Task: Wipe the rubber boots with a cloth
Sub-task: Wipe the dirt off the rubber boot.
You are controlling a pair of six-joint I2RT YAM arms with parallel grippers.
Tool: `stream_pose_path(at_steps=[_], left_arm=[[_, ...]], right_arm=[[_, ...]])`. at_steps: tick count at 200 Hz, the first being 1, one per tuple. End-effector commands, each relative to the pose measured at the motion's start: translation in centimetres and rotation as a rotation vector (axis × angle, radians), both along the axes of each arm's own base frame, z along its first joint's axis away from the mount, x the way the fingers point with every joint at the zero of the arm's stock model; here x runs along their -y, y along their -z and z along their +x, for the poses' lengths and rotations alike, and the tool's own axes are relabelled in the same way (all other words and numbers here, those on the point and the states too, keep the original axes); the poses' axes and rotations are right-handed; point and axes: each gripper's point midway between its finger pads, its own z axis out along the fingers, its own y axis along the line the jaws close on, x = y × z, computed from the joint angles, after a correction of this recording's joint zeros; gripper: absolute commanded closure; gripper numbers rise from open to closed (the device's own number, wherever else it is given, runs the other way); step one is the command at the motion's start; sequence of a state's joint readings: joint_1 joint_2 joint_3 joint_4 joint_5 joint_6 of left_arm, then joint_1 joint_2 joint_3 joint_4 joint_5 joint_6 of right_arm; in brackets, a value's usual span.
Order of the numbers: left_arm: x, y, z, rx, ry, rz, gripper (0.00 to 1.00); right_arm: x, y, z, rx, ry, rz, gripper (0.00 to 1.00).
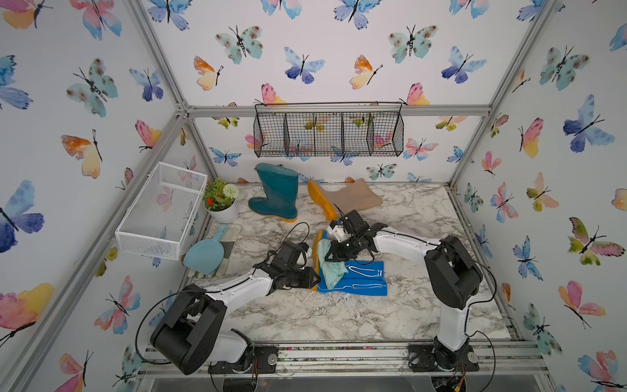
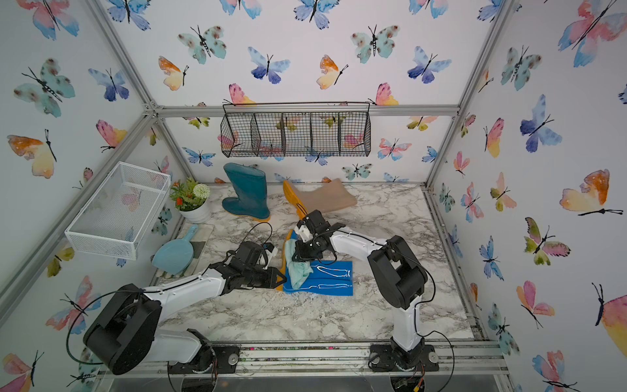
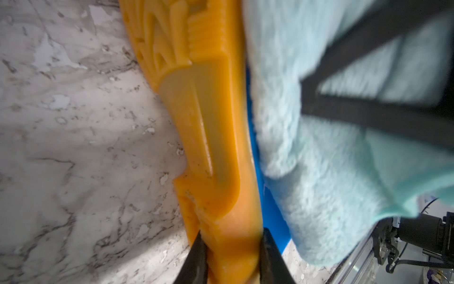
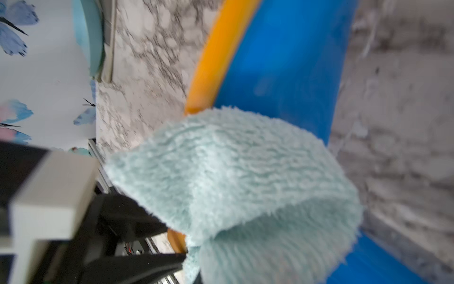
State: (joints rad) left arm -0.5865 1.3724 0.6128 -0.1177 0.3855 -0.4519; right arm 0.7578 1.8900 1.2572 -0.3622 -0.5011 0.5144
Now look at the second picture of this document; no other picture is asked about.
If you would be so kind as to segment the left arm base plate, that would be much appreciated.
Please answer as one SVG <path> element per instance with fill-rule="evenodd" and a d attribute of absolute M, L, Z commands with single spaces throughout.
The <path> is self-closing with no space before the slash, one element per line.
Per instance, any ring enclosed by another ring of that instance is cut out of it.
<path fill-rule="evenodd" d="M 168 371 L 175 375 L 235 374 L 240 354 L 239 346 L 202 347 L 190 363 L 168 364 Z"/>

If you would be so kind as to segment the mint green fluffy cloth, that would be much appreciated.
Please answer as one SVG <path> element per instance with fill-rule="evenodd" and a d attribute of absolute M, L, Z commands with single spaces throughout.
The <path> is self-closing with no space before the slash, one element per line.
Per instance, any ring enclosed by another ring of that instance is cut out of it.
<path fill-rule="evenodd" d="M 287 276 L 292 290 L 300 290 L 305 281 L 313 273 L 308 261 L 293 261 L 296 255 L 296 241 L 288 239 L 284 245 L 284 258 Z"/>

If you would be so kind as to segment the blue rubber boot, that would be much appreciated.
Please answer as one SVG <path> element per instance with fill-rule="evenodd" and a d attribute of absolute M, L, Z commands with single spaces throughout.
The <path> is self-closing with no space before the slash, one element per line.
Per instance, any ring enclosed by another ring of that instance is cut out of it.
<path fill-rule="evenodd" d="M 286 241 L 288 239 L 298 239 L 294 230 L 289 232 Z M 287 276 L 283 248 L 282 272 L 287 277 L 287 282 L 280 287 L 280 290 L 288 294 L 308 292 L 333 297 L 352 297 L 354 295 L 354 271 L 351 261 L 309 261 L 309 263 L 313 273 L 308 277 L 300 290 L 292 290 L 289 277 Z"/>

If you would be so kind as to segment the teal green rubber boot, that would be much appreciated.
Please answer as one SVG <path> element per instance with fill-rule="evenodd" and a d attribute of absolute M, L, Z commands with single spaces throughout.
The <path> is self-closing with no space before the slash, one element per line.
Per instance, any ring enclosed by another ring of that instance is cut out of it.
<path fill-rule="evenodd" d="M 227 163 L 224 171 L 236 196 L 223 199 L 223 209 L 235 216 L 268 221 L 270 210 L 267 204 L 266 174 L 260 169 L 237 163 Z"/>

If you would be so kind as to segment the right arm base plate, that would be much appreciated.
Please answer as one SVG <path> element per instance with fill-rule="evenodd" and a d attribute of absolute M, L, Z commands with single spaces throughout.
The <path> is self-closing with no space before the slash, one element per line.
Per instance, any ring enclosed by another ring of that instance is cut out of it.
<path fill-rule="evenodd" d="M 411 351 L 405 351 L 395 343 L 371 345 L 367 367 L 372 372 L 437 372 L 439 356 L 434 347 L 419 343 Z"/>

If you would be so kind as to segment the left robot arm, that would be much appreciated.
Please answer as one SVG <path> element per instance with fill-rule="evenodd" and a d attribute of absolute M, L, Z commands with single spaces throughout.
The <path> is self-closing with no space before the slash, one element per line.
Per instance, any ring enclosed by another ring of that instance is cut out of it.
<path fill-rule="evenodd" d="M 83 336 L 83 343 L 114 375 L 145 362 L 169 362 L 183 373 L 215 372 L 220 363 L 212 343 L 198 330 L 160 328 L 175 313 L 240 289 L 276 289 L 286 276 L 270 266 L 271 243 L 242 242 L 204 272 L 161 286 L 118 289 Z"/>

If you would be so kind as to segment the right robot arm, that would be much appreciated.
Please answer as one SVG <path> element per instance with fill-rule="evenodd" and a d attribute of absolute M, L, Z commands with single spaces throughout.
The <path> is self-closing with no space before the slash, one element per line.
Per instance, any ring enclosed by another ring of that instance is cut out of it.
<path fill-rule="evenodd" d="M 404 238 L 374 238 L 341 223 L 332 225 L 318 210 L 298 221 L 295 233 L 293 261 L 317 261 L 331 253 L 367 262 L 380 294 L 394 308 L 393 343 L 405 352 L 421 344 L 420 303 L 429 274 Z"/>

